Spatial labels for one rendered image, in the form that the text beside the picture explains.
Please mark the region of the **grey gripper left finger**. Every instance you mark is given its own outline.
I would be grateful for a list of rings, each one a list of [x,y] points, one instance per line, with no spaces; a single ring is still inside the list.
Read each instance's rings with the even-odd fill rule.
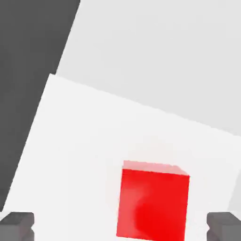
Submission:
[[[0,241],[34,241],[32,212],[10,212],[0,218]]]

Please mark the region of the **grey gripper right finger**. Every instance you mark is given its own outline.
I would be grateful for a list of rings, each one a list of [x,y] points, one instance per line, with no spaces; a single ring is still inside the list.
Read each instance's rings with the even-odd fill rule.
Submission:
[[[241,220],[231,212],[209,212],[207,225],[207,241],[241,241]]]

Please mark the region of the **small red cube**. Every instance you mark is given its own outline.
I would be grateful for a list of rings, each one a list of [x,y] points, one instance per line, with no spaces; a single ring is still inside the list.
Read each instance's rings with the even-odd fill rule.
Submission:
[[[185,241],[189,183],[178,166],[124,161],[116,235]]]

